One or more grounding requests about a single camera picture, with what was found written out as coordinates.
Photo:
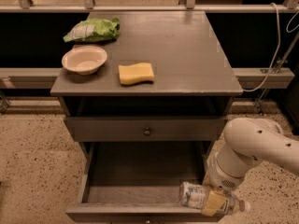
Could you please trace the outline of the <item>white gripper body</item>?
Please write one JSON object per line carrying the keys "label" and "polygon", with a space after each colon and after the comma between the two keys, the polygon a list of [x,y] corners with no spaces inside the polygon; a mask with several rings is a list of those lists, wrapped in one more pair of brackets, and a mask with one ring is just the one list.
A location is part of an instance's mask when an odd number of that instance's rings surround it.
{"label": "white gripper body", "polygon": [[207,163],[206,180],[210,186],[225,191],[233,191],[244,181],[244,175],[229,158],[216,153]]}

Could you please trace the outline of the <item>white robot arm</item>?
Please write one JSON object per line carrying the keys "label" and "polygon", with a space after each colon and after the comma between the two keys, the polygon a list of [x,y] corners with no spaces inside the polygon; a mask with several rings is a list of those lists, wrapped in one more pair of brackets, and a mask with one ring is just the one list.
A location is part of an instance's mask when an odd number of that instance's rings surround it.
{"label": "white robot arm", "polygon": [[236,190],[246,173],[263,161],[299,175],[299,142],[284,135],[271,119],[237,118],[223,129],[225,144],[207,163],[204,185]]}

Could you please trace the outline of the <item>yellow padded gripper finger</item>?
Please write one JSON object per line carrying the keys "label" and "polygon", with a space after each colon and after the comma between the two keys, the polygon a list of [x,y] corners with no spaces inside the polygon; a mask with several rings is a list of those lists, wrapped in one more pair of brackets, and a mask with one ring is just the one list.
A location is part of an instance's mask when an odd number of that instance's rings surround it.
{"label": "yellow padded gripper finger", "polygon": [[224,214],[227,207],[227,194],[218,179],[213,180],[209,173],[205,174],[203,186],[207,188],[207,196],[202,214],[213,217],[217,213]]}

